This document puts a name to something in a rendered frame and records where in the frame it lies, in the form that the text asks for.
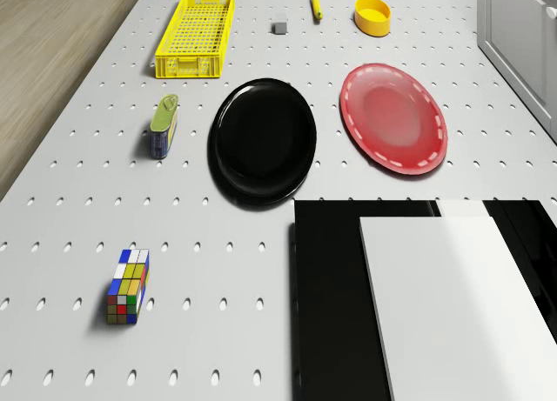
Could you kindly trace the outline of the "puzzle cube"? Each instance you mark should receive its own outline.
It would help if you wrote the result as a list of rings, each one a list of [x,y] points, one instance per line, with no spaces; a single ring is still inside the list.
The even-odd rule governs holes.
[[[122,250],[106,297],[107,324],[135,324],[150,271],[148,249]]]

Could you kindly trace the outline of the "yellow bowl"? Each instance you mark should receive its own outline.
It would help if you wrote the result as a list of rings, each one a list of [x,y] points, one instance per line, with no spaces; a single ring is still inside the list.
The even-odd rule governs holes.
[[[382,0],[357,0],[354,20],[358,28],[369,36],[384,37],[390,33],[391,11]]]

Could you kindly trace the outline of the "white cabinet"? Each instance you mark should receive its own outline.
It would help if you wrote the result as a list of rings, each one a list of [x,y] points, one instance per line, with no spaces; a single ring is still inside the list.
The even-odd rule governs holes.
[[[477,0],[477,39],[557,142],[557,0]]]

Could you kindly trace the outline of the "red plate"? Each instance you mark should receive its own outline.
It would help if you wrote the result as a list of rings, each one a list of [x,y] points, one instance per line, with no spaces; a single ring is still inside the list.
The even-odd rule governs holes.
[[[352,140],[377,164],[418,176],[443,162],[448,135],[440,107],[404,71],[383,63],[355,68],[339,104]]]

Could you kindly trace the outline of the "flat-sided can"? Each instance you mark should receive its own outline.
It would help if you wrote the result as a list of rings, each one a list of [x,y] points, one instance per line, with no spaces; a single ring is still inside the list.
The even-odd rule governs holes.
[[[168,94],[161,98],[151,120],[151,156],[165,158],[171,148],[178,120],[178,96]]]

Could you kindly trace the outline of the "yellow basket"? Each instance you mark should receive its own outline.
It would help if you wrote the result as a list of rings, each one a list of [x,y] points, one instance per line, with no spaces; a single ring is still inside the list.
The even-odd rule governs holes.
[[[234,9],[235,0],[180,0],[156,50],[156,77],[220,77]]]

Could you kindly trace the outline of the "black plate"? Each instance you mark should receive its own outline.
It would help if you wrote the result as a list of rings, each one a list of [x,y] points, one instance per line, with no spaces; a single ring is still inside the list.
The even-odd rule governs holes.
[[[220,105],[208,136],[208,164],[228,197],[271,205],[305,181],[316,144],[304,97],[286,82],[259,78],[237,87]]]

